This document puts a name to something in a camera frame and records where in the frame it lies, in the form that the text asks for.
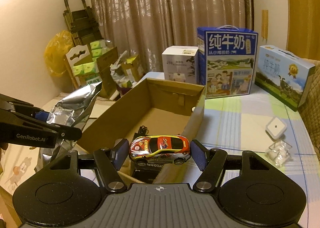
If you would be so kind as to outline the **person's left hand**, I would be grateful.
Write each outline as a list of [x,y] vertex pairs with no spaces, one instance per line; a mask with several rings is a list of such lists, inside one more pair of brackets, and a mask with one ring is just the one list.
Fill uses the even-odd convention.
[[3,150],[7,150],[8,145],[9,145],[8,143],[0,143],[0,148]]

